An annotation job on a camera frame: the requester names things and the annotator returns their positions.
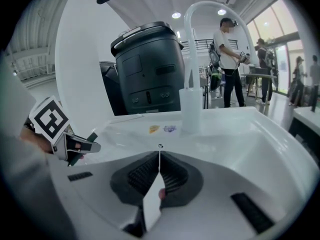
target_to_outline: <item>curved faucet pipe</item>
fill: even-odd
[[[214,1],[200,1],[196,2],[193,5],[191,5],[188,10],[186,11],[184,15],[184,28],[186,32],[186,37],[189,43],[189,49],[190,49],[190,67],[186,68],[187,70],[185,71],[185,80],[184,80],[184,87],[188,88],[189,87],[189,78],[190,74],[192,72],[192,77],[193,77],[193,87],[194,88],[200,88],[200,78],[199,78],[199,70],[198,70],[198,57],[197,57],[197,49],[196,49],[196,44],[195,44],[195,38],[192,33],[192,28],[191,28],[191,17],[194,13],[195,10],[199,9],[200,7],[205,7],[205,6],[210,6],[210,7],[215,7],[219,9],[224,9],[227,12],[229,12],[239,23],[239,25],[243,28],[244,33],[246,35],[246,38],[249,42],[249,48],[250,48],[250,60],[251,63],[254,64],[255,66],[259,66],[259,59],[256,54],[255,46],[254,43],[251,39],[249,29],[245,22],[242,20],[242,18],[232,9],[227,7],[226,5],[219,3],[219,2],[214,2]]]

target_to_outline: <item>sticker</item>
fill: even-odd
[[[156,131],[158,131],[160,128],[159,125],[151,125],[150,128],[149,128],[149,134],[153,134],[155,133]]]
[[[69,119],[55,96],[42,102],[29,118],[34,127],[52,144],[56,143],[69,124]]]
[[[164,128],[164,131],[167,132],[167,133],[171,133],[173,132],[174,130],[176,130],[176,126],[175,125],[167,125],[165,126]]]

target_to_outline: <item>black trash can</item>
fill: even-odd
[[[137,27],[111,44],[128,114],[180,110],[183,48],[170,25],[161,21]]]

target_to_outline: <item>railing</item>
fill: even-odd
[[[199,39],[199,40],[195,40],[194,42],[195,42],[195,48],[197,50],[207,50],[208,51],[210,48],[210,44],[213,43],[213,39]],[[229,43],[230,43],[233,50],[239,49],[237,40],[229,39]],[[189,49],[188,42],[182,42],[181,44],[184,46],[182,52],[189,53],[190,49]]]

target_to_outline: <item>ceiling light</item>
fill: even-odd
[[[175,12],[174,14],[172,14],[172,18],[174,18],[174,19],[179,19],[180,17],[181,17],[180,12]]]
[[[219,15],[225,15],[227,12],[224,9],[218,10]]]

